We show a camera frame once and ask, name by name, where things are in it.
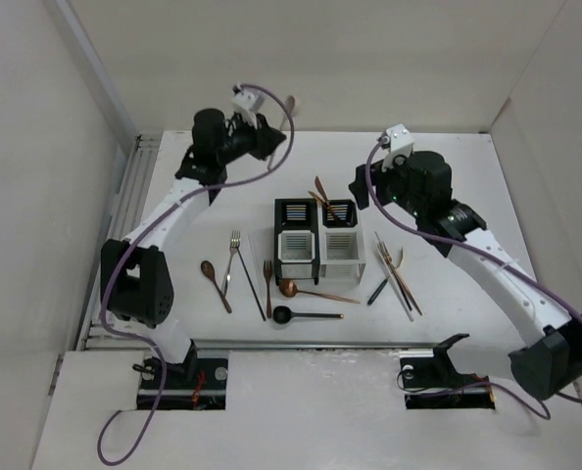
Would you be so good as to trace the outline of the beige plastic spoon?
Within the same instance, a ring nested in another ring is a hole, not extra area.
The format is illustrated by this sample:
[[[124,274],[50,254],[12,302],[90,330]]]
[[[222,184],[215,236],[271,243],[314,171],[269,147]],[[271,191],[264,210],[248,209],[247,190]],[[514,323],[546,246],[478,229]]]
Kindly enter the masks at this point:
[[[284,100],[284,112],[282,113],[282,119],[280,122],[280,125],[278,126],[278,130],[282,131],[285,128],[285,125],[289,122],[289,117],[293,117],[297,114],[296,112],[296,107],[298,104],[298,100],[296,98],[296,96],[294,95],[287,95],[287,97]],[[268,161],[267,161],[267,169],[271,169],[273,167],[273,163],[274,163],[274,156],[275,156],[275,151],[273,154],[271,154],[271,156],[269,157]]]

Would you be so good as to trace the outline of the brown wooden spoon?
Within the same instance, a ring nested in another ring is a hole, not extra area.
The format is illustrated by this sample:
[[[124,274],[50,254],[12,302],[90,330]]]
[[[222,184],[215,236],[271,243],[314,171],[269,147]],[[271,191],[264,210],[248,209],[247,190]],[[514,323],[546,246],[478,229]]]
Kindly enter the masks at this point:
[[[203,260],[200,264],[200,270],[201,270],[202,274],[213,283],[213,286],[216,289],[216,292],[218,293],[218,296],[219,296],[226,312],[232,313],[232,308],[231,308],[229,302],[227,301],[225,294],[222,292],[222,290],[217,282],[215,268],[212,265],[212,263],[208,260]]]

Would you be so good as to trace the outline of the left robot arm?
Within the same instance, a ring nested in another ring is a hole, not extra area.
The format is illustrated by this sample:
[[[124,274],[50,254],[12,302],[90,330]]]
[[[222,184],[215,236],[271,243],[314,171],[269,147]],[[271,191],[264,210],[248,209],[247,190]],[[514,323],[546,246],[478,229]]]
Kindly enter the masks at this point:
[[[197,365],[187,357],[192,340],[172,314],[168,252],[218,194],[232,188],[228,165],[244,156],[266,161],[279,148],[291,150],[294,138],[293,131],[270,126],[262,114],[226,117],[218,109],[198,112],[164,198],[124,239],[109,239],[102,247],[102,326],[116,336],[145,343],[175,388],[194,382]]]

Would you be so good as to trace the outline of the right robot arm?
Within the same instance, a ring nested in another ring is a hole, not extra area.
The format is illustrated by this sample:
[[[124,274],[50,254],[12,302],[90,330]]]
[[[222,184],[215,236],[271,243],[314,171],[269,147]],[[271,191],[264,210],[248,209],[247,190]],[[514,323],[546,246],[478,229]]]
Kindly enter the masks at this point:
[[[349,189],[359,209],[383,212],[394,203],[415,222],[407,232],[425,239],[467,273],[518,331],[523,345],[509,352],[513,380],[529,396],[561,396],[582,377],[582,312],[540,285],[500,246],[486,221],[453,196],[452,169],[432,151],[357,166]]]

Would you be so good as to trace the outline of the black utensil container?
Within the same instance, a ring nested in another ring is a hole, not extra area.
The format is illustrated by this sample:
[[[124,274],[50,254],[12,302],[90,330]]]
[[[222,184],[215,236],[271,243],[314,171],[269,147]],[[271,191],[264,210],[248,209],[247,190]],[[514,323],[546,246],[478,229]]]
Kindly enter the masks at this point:
[[[274,201],[274,276],[318,284],[317,205],[313,199]]]

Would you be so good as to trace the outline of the white utensil container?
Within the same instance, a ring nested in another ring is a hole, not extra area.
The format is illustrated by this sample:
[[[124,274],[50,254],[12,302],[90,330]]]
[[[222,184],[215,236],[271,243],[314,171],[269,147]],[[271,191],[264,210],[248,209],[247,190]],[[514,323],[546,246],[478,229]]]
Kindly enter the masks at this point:
[[[364,232],[356,203],[331,202],[318,210],[319,280],[358,285],[364,275]]]

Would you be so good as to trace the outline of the copper fork right side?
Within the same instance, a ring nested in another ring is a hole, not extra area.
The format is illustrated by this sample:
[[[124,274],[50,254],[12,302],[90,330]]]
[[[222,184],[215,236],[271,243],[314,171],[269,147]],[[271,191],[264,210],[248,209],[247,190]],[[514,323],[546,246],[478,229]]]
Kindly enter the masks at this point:
[[[392,260],[392,265],[395,269],[399,269],[404,261],[404,249],[401,248],[398,255]]]

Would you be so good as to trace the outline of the dark green chopstick piece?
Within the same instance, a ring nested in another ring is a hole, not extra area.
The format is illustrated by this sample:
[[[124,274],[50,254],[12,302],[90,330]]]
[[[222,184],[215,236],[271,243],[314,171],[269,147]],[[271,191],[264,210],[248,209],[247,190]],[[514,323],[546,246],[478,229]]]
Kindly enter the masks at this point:
[[[371,295],[369,296],[368,300],[367,300],[367,305],[368,306],[372,306],[375,301],[377,300],[378,296],[381,294],[381,292],[384,290],[384,288],[386,287],[386,285],[389,283],[389,279],[387,277],[385,277],[380,283],[379,285],[375,288],[375,290],[371,293]]]

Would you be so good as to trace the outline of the silver metal fork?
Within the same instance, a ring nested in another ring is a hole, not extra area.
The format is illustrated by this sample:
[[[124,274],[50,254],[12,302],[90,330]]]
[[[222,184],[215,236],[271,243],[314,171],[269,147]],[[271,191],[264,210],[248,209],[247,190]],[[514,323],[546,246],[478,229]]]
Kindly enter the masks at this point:
[[[221,291],[224,295],[227,294],[228,287],[231,281],[231,266],[233,263],[234,257],[238,254],[240,248],[240,241],[241,241],[241,234],[239,230],[233,230],[231,232],[230,241],[229,241],[229,258],[228,263],[226,265],[225,273],[223,275],[222,284],[221,284]]]

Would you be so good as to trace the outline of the copper round spoon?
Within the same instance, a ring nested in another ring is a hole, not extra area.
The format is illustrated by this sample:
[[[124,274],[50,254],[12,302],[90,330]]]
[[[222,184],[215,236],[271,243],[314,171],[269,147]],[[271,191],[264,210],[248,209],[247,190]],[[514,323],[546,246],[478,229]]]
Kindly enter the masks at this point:
[[[345,298],[345,297],[341,297],[341,296],[337,296],[337,295],[330,295],[330,294],[324,294],[324,293],[300,289],[298,287],[298,285],[290,279],[282,280],[279,283],[278,288],[279,288],[280,293],[286,298],[294,298],[297,295],[302,294],[302,295],[308,295],[308,296],[313,296],[313,297],[317,297],[317,298],[327,299],[327,300],[331,300],[331,301],[335,301],[335,302],[342,302],[342,303],[355,304],[355,305],[360,304],[360,302],[358,300],[349,299],[349,298]]]

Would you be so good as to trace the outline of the black chopstick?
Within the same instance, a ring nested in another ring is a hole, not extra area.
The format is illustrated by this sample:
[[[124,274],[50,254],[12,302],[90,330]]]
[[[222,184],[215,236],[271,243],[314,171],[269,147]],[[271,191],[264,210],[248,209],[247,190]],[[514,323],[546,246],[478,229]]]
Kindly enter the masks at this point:
[[[238,254],[238,256],[239,256],[239,259],[240,259],[240,262],[241,262],[241,265],[242,265],[242,268],[243,268],[244,274],[245,274],[245,276],[246,276],[246,279],[247,279],[248,285],[249,285],[249,287],[250,287],[250,290],[251,290],[252,296],[253,296],[253,298],[254,298],[254,300],[255,300],[255,303],[256,303],[256,305],[257,305],[257,308],[258,308],[258,310],[259,310],[259,313],[260,313],[260,316],[261,316],[261,318],[262,318],[262,321],[263,321],[263,322],[267,322],[267,317],[266,317],[266,314],[265,314],[265,312],[264,312],[264,310],[263,310],[263,307],[262,307],[262,305],[261,305],[261,302],[260,302],[259,296],[258,296],[258,294],[257,294],[257,292],[256,292],[256,288],[255,288],[255,286],[254,286],[254,283],[253,283],[253,281],[252,281],[252,278],[251,278],[251,276],[250,276],[250,273],[249,273],[249,271],[248,271],[248,268],[247,268],[246,262],[245,262],[245,260],[244,260],[244,258],[243,258],[243,255],[242,255],[242,253],[241,253],[241,251],[240,251],[240,248],[237,248],[237,254]]]

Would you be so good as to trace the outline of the black round spoon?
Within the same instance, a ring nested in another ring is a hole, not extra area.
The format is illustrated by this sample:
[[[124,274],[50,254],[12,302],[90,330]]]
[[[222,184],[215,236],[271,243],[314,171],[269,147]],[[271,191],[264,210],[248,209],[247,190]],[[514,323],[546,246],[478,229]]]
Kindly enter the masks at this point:
[[[304,313],[295,312],[291,308],[280,305],[272,311],[272,320],[278,325],[286,325],[294,319],[306,320],[341,320],[343,314],[338,313]]]

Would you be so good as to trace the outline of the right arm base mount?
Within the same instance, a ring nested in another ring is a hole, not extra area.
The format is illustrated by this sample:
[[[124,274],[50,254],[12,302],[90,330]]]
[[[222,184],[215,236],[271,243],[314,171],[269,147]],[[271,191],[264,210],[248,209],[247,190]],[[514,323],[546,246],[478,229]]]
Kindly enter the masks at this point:
[[[405,394],[406,410],[496,409],[490,387],[440,395],[442,391],[489,379],[488,376],[459,373],[450,360],[449,349],[468,337],[466,333],[458,333],[429,351],[407,351],[400,356],[398,381]]]

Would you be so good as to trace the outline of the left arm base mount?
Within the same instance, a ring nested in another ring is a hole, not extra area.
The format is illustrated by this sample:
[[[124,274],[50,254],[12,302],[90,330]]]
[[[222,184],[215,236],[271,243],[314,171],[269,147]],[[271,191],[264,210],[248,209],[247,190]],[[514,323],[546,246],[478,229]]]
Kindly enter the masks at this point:
[[[146,357],[132,369],[140,374],[136,396],[138,410],[150,410],[161,385],[162,367],[156,357]],[[159,410],[224,410],[228,378],[227,357],[203,357],[190,351],[182,363],[169,364]]]

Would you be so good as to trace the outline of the aluminium frame rail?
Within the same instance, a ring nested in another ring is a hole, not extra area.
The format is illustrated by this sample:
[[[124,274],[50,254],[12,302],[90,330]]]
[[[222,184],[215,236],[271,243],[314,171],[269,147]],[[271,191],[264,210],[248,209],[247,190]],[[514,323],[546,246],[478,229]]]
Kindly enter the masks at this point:
[[[72,2],[45,1],[43,5],[115,140],[115,150],[100,173],[105,196],[86,291],[67,339],[67,349],[79,351],[86,347],[100,306],[101,248],[106,240],[119,238],[140,221],[142,203],[136,198],[149,187],[154,157],[140,149],[149,137],[136,127]]]

